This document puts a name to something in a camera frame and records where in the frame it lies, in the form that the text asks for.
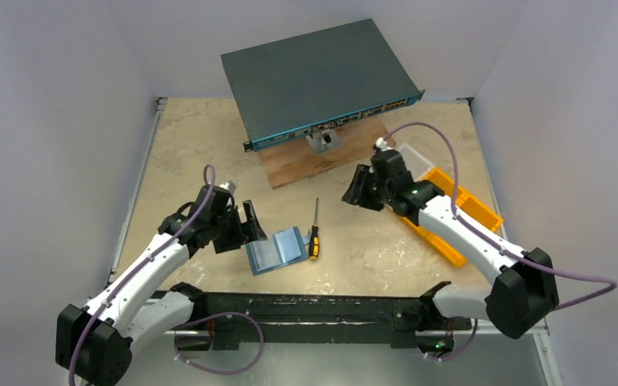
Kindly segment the yellow black handled screwdriver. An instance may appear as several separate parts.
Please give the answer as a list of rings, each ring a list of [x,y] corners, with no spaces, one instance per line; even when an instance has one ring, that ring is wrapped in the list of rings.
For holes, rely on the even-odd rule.
[[[315,200],[314,220],[310,230],[308,243],[308,257],[311,261],[317,261],[320,253],[319,242],[319,198]]]

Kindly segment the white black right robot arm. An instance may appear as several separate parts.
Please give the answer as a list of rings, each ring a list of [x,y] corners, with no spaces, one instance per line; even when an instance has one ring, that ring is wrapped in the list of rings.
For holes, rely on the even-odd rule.
[[[389,207],[441,237],[490,285],[465,289],[440,282],[419,299],[418,330],[441,326],[450,318],[472,318],[491,322],[503,335],[518,339],[555,310],[558,289],[545,251],[525,251],[467,215],[431,181],[414,181],[401,153],[385,139],[377,139],[373,148],[370,163],[357,166],[342,200],[374,211]]]

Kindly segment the small grey metal bracket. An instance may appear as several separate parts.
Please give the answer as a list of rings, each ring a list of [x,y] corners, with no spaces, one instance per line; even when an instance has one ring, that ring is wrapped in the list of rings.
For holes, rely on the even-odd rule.
[[[306,137],[309,146],[315,154],[324,154],[337,150],[343,142],[334,129],[326,129]]]

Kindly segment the clear plastic bin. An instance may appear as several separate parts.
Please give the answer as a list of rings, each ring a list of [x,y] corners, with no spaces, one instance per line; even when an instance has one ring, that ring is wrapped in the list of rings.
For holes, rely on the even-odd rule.
[[[414,181],[423,179],[435,167],[433,162],[407,143],[401,144],[398,147],[398,152],[401,154],[406,168],[411,173]]]

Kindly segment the grey network switch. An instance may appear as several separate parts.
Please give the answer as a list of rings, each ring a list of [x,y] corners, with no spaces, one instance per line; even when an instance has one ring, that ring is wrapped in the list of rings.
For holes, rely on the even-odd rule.
[[[247,152],[410,106],[424,94],[370,18],[220,58]]]

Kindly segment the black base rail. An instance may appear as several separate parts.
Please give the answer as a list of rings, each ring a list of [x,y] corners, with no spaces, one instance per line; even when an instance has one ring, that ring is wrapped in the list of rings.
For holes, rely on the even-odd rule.
[[[469,318],[449,320],[421,298],[204,292],[177,285],[192,303],[191,330],[205,331],[215,351],[241,343],[385,344],[449,352]]]

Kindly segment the brown wooden board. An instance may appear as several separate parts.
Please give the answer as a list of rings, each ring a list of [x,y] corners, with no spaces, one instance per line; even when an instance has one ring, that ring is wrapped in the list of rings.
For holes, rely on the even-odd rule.
[[[258,155],[271,187],[276,189],[368,158],[374,142],[388,133],[380,118],[367,118],[339,128],[334,150],[317,154],[304,138],[260,150]]]

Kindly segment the blue card holder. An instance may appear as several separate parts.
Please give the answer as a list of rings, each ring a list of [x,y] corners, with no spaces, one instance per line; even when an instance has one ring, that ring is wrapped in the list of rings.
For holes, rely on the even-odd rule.
[[[303,235],[298,227],[273,233],[266,240],[256,240],[245,246],[254,276],[293,265],[308,258],[310,235]]]

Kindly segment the orange plastic divided bin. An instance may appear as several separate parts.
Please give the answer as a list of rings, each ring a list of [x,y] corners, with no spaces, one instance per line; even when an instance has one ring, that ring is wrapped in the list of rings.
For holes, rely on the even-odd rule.
[[[433,166],[429,169],[421,179],[428,179],[438,187],[440,187],[445,194],[451,195],[454,183],[452,178],[442,171],[437,166]],[[467,215],[473,218],[478,223],[485,226],[492,232],[497,231],[503,224],[503,218],[498,215],[494,209],[490,208],[484,202],[479,200],[475,195],[465,190],[463,187],[459,188],[459,194],[456,199],[457,206],[463,210]],[[444,257],[450,264],[460,268],[467,263],[467,259],[454,249],[450,244],[443,240],[440,236],[434,234],[430,230],[422,228],[421,226],[414,225],[407,218],[400,217],[409,228],[411,228],[416,234],[418,234],[423,240],[438,251],[438,253]]]

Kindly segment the aluminium frame rail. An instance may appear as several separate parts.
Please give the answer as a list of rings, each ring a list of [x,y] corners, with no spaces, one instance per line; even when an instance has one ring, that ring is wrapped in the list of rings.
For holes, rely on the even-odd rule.
[[[481,335],[482,334],[484,334],[484,335],[499,335],[499,336],[507,337],[506,334],[501,332],[490,321],[488,321],[486,319],[481,319],[481,318],[478,318],[478,319],[471,318],[471,322],[475,322],[475,320],[477,320],[477,332],[476,332],[477,334],[481,334]],[[521,337],[527,336],[527,335],[537,335],[537,334],[547,334],[547,333],[548,333],[548,326],[547,326],[546,320],[542,319],[539,322],[537,322],[534,326],[532,326],[531,328],[526,330],[524,333],[519,335],[518,338],[521,338]]]

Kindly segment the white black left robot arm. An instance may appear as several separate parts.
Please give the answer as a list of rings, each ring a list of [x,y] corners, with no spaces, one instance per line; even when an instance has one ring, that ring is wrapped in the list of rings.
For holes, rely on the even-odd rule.
[[[188,283],[173,285],[156,303],[147,300],[179,267],[212,245],[216,253],[262,240],[251,201],[241,217],[233,182],[205,183],[158,226],[136,260],[83,306],[67,305],[56,321],[55,361],[68,372],[68,383],[115,385],[146,345],[175,327],[211,331],[218,318],[238,311],[212,313],[209,296]]]

